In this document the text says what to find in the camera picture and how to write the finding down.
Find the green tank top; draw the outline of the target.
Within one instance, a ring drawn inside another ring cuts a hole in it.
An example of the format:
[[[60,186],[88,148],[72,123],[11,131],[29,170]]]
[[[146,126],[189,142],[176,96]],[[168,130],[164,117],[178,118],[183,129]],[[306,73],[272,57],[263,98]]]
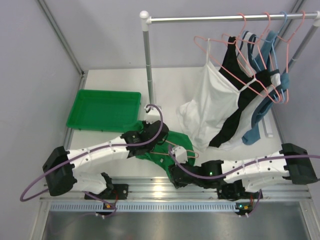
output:
[[[169,167],[171,165],[175,165],[175,162],[169,154],[169,147],[171,147],[172,150],[174,150],[176,147],[183,147],[187,154],[186,162],[190,166],[195,165],[195,160],[199,157],[199,154],[194,151],[193,145],[187,135],[175,131],[169,131],[164,142],[161,142],[160,145],[156,145],[151,152],[138,155],[136,158],[148,160],[158,165],[165,171],[167,177],[170,179],[171,174],[169,172]]]

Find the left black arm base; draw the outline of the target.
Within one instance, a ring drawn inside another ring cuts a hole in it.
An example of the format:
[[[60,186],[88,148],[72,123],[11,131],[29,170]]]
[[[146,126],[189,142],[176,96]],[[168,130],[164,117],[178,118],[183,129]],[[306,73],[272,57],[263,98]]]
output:
[[[113,190],[106,189],[100,194],[93,194],[96,198],[103,200],[126,200],[129,193],[129,185],[128,184],[114,184]]]

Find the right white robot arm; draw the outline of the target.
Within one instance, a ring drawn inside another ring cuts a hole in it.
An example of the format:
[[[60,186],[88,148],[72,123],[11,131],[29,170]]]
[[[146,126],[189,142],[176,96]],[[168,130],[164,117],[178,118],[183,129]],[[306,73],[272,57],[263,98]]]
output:
[[[238,198],[246,198],[264,187],[291,182],[309,185],[319,181],[307,150],[292,143],[258,158],[244,160],[210,160],[200,166],[187,163],[182,146],[168,147],[174,163],[169,166],[170,180],[175,188],[196,185],[204,189],[226,190]]]

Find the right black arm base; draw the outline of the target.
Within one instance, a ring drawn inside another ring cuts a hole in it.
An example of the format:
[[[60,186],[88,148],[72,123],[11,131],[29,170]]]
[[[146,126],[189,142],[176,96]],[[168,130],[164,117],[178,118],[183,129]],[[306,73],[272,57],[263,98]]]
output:
[[[241,181],[236,181],[234,183],[227,183],[217,188],[218,199],[237,201],[237,200],[249,200],[258,199],[259,191],[257,192],[247,192],[243,187]]]

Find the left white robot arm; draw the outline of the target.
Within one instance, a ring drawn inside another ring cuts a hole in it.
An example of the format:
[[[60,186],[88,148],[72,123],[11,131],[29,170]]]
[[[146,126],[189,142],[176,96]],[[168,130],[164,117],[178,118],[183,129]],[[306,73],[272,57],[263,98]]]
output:
[[[113,140],[76,150],[55,148],[42,169],[49,194],[61,196],[70,191],[89,192],[103,199],[113,194],[107,163],[141,156],[163,143],[169,128],[161,121],[143,123],[142,130],[130,130]]]

